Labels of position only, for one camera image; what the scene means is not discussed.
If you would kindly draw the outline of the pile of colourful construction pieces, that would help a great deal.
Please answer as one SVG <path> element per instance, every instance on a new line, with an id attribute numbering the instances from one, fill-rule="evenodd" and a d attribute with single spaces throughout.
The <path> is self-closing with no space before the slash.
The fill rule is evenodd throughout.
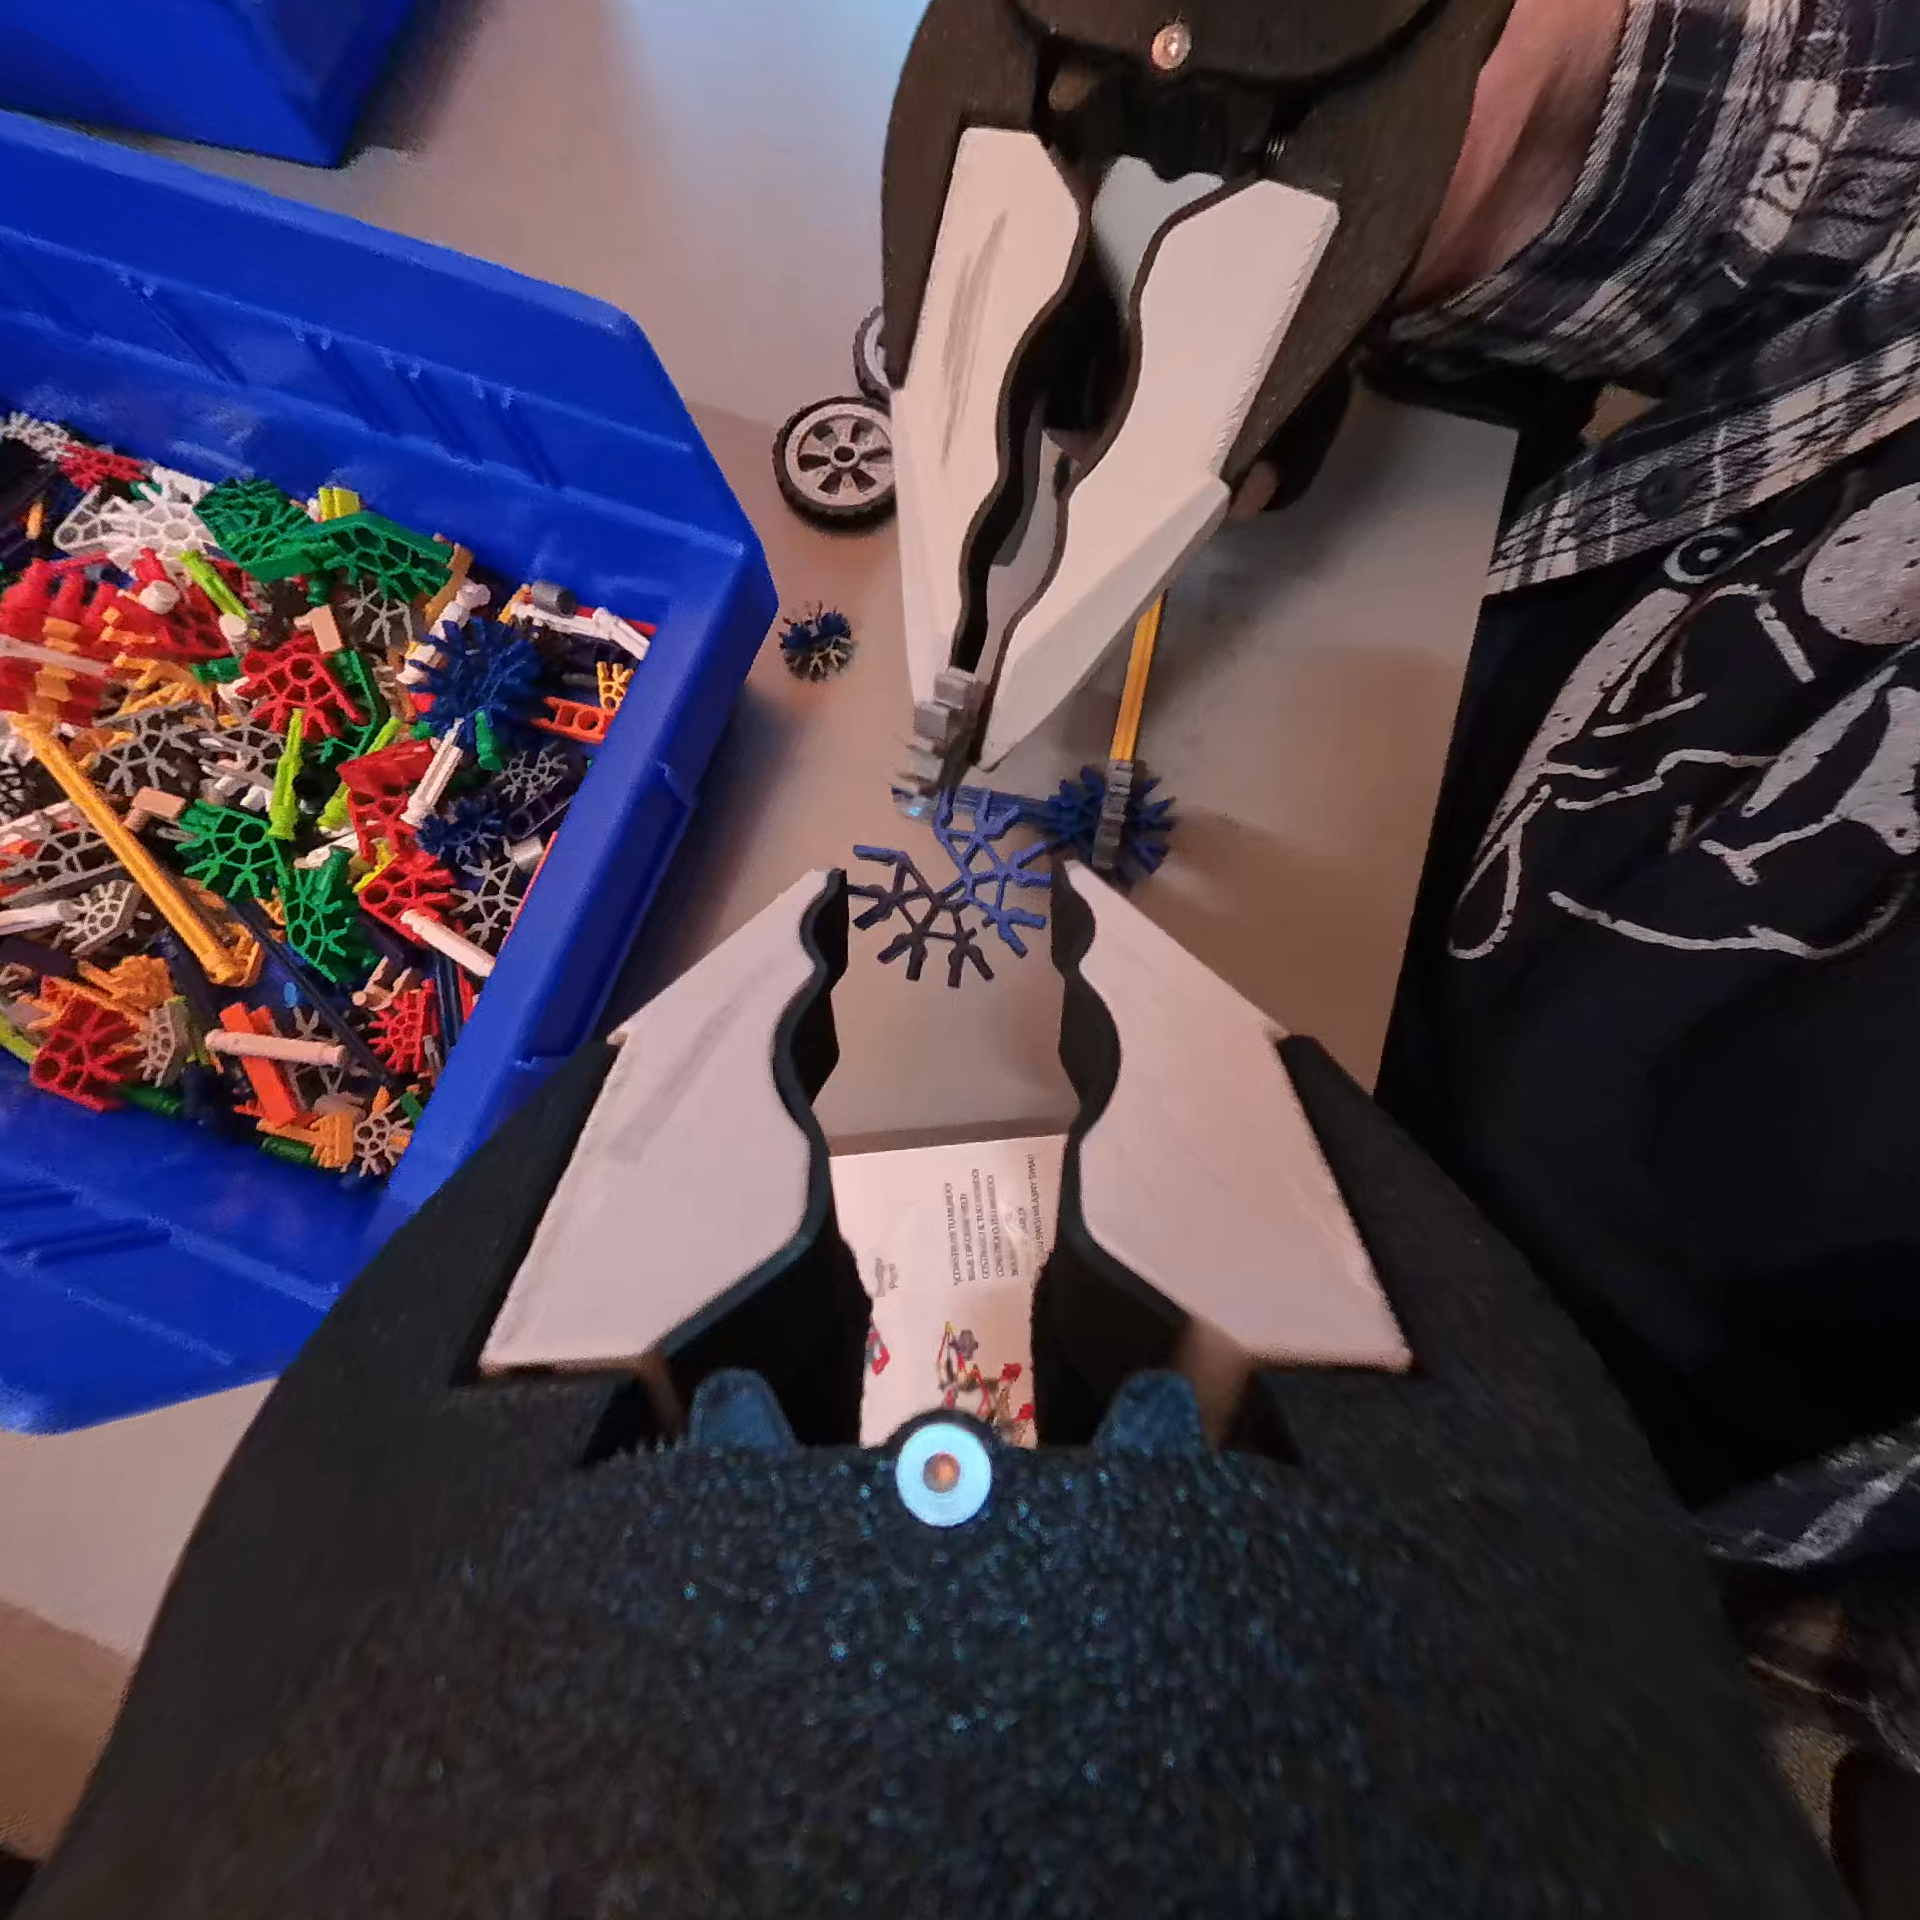
<path id="1" fill-rule="evenodd" d="M 6 1064 L 384 1183 L 654 627 L 8 414 Z"/>

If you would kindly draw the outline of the blue plastic bin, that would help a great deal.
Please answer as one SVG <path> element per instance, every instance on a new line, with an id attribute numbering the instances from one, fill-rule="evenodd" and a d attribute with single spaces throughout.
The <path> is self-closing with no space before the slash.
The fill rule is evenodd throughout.
<path id="1" fill-rule="evenodd" d="M 2 1413 L 69 1432 L 282 1371 L 589 1037 L 777 609 L 639 324 L 573 289 L 6 111 L 6 400 L 158 463 L 343 481 L 653 622 L 639 684 L 384 1189 L 6 1063 Z"/>
<path id="2" fill-rule="evenodd" d="M 6 1 L 2 105 L 337 164 L 417 1 Z"/>

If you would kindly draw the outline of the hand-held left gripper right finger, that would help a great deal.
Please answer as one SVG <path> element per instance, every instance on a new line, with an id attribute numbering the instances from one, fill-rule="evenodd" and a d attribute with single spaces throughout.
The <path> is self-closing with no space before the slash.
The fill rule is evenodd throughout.
<path id="1" fill-rule="evenodd" d="M 1093 1443 L 1142 1373 L 1186 1381 L 1206 1440 L 1258 1448 L 1263 1373 L 1409 1373 L 1288 1030 L 1075 862 L 1051 963 L 1077 1111 L 1035 1285 L 1040 1444 Z"/>

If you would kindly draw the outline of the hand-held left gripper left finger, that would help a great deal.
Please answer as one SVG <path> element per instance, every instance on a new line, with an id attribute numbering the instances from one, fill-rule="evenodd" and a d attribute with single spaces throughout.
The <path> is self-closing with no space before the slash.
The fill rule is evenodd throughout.
<path id="1" fill-rule="evenodd" d="M 745 1371 L 803 1444 L 857 1443 L 874 1310 L 814 1111 L 847 964 L 848 878 L 805 871 L 610 1036 L 483 1376 L 629 1376 L 687 1431 Z"/>

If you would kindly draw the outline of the person's plaid overshirt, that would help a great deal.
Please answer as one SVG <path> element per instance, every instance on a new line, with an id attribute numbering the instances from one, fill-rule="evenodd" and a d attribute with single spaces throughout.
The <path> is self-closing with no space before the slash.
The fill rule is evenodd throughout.
<path id="1" fill-rule="evenodd" d="M 1576 569 L 1542 585 L 1634 559 L 1714 516 L 1789 493 L 1915 425 L 1913 401 L 1906 414 L 1899 425 L 1845 439 L 1840 451 L 1793 455 L 1783 481 L 1763 481 L 1749 459 L 1721 471 L 1710 440 L 1704 447 L 1673 440 L 1632 463 L 1623 455 L 1593 459 L 1593 481 L 1623 481 L 1623 523 L 1597 537 L 1597 563 L 1586 563 L 1590 533 L 1578 529 Z M 1894 1789 L 1894 1820 L 1911 1830 L 1915 1419 L 1710 1499 L 1689 1499 L 1672 1484 L 1698 1512 L 1747 1669 L 1790 1766 L 1814 1774 L 1830 1832 L 1839 1838 L 1840 1820 L 1866 1811 L 1872 1787 Z"/>

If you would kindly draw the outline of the person's right hand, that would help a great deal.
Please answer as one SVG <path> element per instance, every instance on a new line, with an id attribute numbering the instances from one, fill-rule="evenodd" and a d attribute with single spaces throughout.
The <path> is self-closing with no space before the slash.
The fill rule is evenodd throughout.
<path id="1" fill-rule="evenodd" d="M 1400 303 L 1487 281 L 1567 204 L 1599 131 L 1626 1 L 1517 1 L 1479 73 L 1445 200 Z"/>

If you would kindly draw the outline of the blue double snowflake connector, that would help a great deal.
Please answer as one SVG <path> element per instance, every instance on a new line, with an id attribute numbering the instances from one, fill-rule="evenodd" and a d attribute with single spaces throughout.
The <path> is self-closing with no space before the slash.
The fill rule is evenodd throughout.
<path id="1" fill-rule="evenodd" d="M 854 844 L 850 925 L 878 941 L 880 967 L 952 992 L 987 985 L 1047 931 L 1050 867 L 1065 845 L 1055 797 L 965 784 L 923 817 L 926 851 Z"/>

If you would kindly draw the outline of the yellow plastic rod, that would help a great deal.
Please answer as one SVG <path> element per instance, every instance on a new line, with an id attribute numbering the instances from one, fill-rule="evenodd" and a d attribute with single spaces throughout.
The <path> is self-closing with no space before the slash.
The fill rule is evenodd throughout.
<path id="1" fill-rule="evenodd" d="M 1109 761 L 1134 761 L 1145 717 L 1145 693 L 1157 661 L 1169 595 L 1159 592 L 1142 612 L 1130 640 L 1120 705 L 1111 733 Z"/>

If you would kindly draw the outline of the toy instruction booklet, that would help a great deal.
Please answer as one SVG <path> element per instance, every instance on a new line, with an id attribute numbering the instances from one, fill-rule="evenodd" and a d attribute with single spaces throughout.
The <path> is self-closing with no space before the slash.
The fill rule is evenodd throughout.
<path id="1" fill-rule="evenodd" d="M 838 1223 L 872 1295 L 859 1440 L 965 1413 L 1035 1443 L 1032 1301 L 1050 1257 L 1063 1136 L 893 1147 L 833 1160 Z"/>

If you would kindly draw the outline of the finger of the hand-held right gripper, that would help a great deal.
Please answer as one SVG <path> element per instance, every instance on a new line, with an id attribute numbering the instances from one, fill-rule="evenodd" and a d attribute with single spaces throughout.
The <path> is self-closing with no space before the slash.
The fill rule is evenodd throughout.
<path id="1" fill-rule="evenodd" d="M 1136 278 L 1134 389 L 1062 508 L 1056 559 L 1006 636 L 977 766 L 1034 736 L 1224 520 L 1226 465 L 1339 227 L 1258 177 L 1178 213 Z"/>
<path id="2" fill-rule="evenodd" d="M 904 638 L 914 703 L 943 673 L 973 671 L 987 638 L 987 587 L 1023 525 L 1032 416 L 1023 393 L 1089 239 L 1089 205 L 1040 135 L 969 128 L 904 384 L 894 393 Z"/>

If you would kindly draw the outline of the person's black printed shirt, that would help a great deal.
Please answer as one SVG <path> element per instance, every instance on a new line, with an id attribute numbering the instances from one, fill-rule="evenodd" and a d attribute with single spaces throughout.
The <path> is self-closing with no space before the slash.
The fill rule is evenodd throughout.
<path id="1" fill-rule="evenodd" d="M 1915 1419 L 1915 425 L 1487 604 L 1378 1096 L 1710 1499 Z"/>

